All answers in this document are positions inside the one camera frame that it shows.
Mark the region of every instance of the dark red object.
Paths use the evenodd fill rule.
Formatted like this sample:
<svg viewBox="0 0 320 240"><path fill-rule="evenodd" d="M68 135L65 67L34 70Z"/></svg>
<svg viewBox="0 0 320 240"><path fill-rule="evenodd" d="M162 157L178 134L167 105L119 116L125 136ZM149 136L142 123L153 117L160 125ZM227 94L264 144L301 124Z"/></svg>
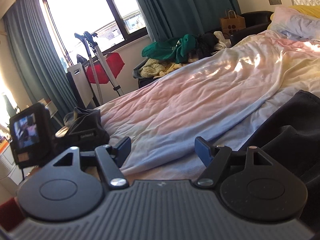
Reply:
<svg viewBox="0 0 320 240"><path fill-rule="evenodd" d="M7 231L14 229L24 220L14 198L11 198L0 206L0 225Z"/></svg>
<svg viewBox="0 0 320 240"><path fill-rule="evenodd" d="M120 71L122 70L122 68L124 66L124 62L122 61L120 55L116 52L109 53L106 61L109 65L113 75L115 76L115 78L117 78L117 76L119 75ZM109 82L109 78L108 78L106 72L104 71L103 67L101 66L100 62L95 62L94 68L96 69L99 83L100 84L107 84ZM95 84L96 82L94 80L92 68L90 65L87 68L86 74L89 79L89 82L91 84Z"/></svg>

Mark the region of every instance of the green clothing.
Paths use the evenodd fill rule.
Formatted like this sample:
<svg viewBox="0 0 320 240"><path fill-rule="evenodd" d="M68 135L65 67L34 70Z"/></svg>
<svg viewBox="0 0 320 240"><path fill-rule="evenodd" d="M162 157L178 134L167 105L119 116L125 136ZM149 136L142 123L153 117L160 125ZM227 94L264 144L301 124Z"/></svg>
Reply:
<svg viewBox="0 0 320 240"><path fill-rule="evenodd" d="M154 42L142 50L143 57L158 60L172 60L183 63L188 60L188 53L196 48L196 38L186 34L183 38L173 38L164 42Z"/></svg>

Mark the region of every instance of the wall socket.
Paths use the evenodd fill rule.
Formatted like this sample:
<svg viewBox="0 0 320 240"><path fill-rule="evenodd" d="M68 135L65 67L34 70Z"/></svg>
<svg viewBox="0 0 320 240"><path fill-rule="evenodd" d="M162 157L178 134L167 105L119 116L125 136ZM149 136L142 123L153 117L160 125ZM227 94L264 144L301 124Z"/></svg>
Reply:
<svg viewBox="0 0 320 240"><path fill-rule="evenodd" d="M269 0L270 5L282 4L281 0Z"/></svg>

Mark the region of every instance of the curtain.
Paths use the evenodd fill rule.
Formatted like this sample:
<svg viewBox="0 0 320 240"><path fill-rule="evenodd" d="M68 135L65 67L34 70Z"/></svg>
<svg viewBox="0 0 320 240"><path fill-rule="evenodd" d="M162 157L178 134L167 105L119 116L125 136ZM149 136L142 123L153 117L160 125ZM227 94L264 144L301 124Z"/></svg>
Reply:
<svg viewBox="0 0 320 240"><path fill-rule="evenodd" d="M4 22L13 60L31 102L50 98L58 109L55 116L63 122L63 117L76 106L76 100L39 0L16 0L4 15Z"/></svg>
<svg viewBox="0 0 320 240"><path fill-rule="evenodd" d="M203 34L220 27L226 9L241 14L237 0L137 0L155 41Z"/></svg>

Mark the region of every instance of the window frame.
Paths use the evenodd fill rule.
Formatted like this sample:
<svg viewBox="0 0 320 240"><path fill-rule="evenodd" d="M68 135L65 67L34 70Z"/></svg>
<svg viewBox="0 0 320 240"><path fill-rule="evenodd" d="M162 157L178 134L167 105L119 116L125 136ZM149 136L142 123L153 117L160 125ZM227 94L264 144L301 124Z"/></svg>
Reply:
<svg viewBox="0 0 320 240"><path fill-rule="evenodd" d="M49 7L49 4L48 4L48 1L47 0L42 0L43 1L43 4L44 4L44 8L45 8L45 11L47 13L47 16L49 18L49 22L51 24L51 28L53 30L53 33L57 39L57 42L60 46L60 49L62 50L62 53L68 63L69 66L72 66L74 65L74 63L72 62L71 58L69 57L69 54L68 54L68 51L66 49L66 47L64 46L63 44L63 41L59 35L59 32L57 30L57 27L54 23L54 20L53 20L53 17L50 13L50 7ZM124 20L122 19L120 13L118 12L117 10L117 7L116 7L116 4L114 2L114 0L106 0L108 5L109 5L109 8L113 14L113 17L115 18L115 22L124 38L124 41L121 41L120 43L112 46L111 48L109 49L106 49L105 51L103 51L103 53L107 53L107 52L112 52L116 49L119 49L121 48L122 46L126 45L126 44L129 44L130 42L132 41L135 41L143 36L146 36L148 35L148 31L147 31L147 28L144 27L144 28L141 28L139 30L136 30L135 32L133 33L128 33L127 31L127 28L125 26L125 23L124 23Z"/></svg>

